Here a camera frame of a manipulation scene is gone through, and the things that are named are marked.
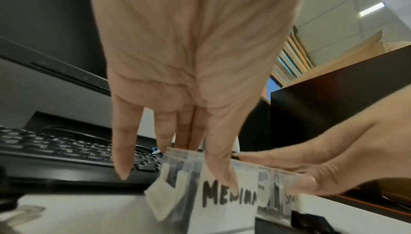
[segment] black keyboard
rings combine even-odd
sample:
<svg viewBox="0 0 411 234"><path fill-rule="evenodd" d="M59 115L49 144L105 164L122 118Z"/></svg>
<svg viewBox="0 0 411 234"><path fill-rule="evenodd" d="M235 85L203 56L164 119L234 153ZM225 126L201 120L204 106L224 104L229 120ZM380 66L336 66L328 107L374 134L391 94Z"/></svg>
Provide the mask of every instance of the black keyboard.
<svg viewBox="0 0 411 234"><path fill-rule="evenodd" d="M37 134L0 126L0 154L113 167L111 145ZM136 150L134 170L158 172L162 157Z"/></svg>

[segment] hand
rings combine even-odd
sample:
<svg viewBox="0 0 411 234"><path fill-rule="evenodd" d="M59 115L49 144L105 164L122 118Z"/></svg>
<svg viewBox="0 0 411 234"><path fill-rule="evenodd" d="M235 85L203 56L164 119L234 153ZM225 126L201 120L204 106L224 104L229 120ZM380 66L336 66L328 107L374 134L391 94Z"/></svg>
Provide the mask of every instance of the hand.
<svg viewBox="0 0 411 234"><path fill-rule="evenodd" d="M113 160L126 179L143 108L158 148L197 150L236 192L232 146L257 104L299 0L92 0L113 100Z"/></svg>
<svg viewBox="0 0 411 234"><path fill-rule="evenodd" d="M332 195L381 178L411 178L411 86L305 143L242 161L306 173L293 193Z"/></svg>

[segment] computer monitor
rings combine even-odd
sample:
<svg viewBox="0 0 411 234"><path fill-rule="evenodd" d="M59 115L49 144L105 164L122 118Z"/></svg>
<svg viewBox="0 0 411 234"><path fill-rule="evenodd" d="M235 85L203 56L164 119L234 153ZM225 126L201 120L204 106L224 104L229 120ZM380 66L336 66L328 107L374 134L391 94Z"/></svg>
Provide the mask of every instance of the computer monitor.
<svg viewBox="0 0 411 234"><path fill-rule="evenodd" d="M110 95L90 0L0 0L0 57Z"/></svg>

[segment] cable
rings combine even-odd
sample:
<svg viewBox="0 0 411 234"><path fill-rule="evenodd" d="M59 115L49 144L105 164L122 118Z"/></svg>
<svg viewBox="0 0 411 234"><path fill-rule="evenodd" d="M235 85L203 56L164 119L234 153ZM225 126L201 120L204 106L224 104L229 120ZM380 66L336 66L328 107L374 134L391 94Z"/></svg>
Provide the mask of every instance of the cable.
<svg viewBox="0 0 411 234"><path fill-rule="evenodd" d="M57 126L46 126L46 127L43 128L43 130L62 131L62 132L72 133L74 135L86 136L86 137L90 137L90 138L94 138L94 139L98 139L98 140L102 140L102 141L111 143L111 140L108 140L108 139L104 139L104 138L101 138L101 137L98 137L98 136L93 136L93 135L89 135L89 134L74 131L74 130L68 130L68 129L65 129L65 128L62 128L62 127L57 127ZM142 145L136 145L136 148L140 149L141 151L146 152L146 153L150 153L150 154L152 153L151 149L149 149L145 146L142 146Z"/></svg>

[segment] ceiling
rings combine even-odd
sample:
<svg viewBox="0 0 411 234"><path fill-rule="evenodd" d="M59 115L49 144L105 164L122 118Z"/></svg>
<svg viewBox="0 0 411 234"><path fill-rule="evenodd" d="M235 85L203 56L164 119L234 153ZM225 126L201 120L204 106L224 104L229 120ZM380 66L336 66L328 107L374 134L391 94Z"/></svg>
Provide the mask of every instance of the ceiling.
<svg viewBox="0 0 411 234"><path fill-rule="evenodd" d="M379 2L305 0L295 25L313 63L331 61L383 28L385 41L411 41L411 30L387 7L359 18Z"/></svg>

